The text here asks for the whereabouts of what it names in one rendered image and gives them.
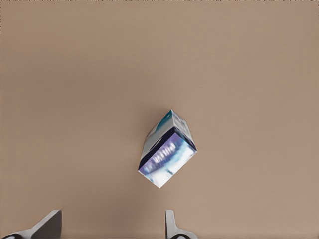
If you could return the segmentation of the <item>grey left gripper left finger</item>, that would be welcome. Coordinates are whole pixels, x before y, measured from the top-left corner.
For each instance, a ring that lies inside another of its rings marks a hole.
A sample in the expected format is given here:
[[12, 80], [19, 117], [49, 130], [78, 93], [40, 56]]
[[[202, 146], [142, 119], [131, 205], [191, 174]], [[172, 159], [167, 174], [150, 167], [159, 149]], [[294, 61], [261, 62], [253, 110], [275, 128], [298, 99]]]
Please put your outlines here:
[[33, 227], [11, 233], [1, 239], [60, 239], [62, 233], [62, 211], [53, 210]]

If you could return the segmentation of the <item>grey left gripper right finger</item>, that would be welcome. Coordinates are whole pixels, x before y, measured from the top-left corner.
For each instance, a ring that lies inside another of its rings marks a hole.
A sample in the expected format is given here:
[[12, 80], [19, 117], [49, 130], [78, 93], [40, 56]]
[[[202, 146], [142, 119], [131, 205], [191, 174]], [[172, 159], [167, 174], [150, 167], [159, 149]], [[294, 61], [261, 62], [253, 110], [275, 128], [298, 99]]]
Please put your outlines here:
[[173, 210], [165, 211], [165, 237], [166, 239], [198, 239], [193, 232], [177, 227]]

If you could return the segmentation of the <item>blue and white printed box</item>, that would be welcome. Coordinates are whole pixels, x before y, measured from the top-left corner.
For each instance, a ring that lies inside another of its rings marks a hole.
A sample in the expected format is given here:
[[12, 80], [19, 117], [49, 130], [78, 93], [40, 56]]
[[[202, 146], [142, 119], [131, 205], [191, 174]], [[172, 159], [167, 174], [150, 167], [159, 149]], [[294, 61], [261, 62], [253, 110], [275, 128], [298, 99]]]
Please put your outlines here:
[[138, 172], [161, 188], [196, 153], [186, 121], [169, 110], [147, 135]]

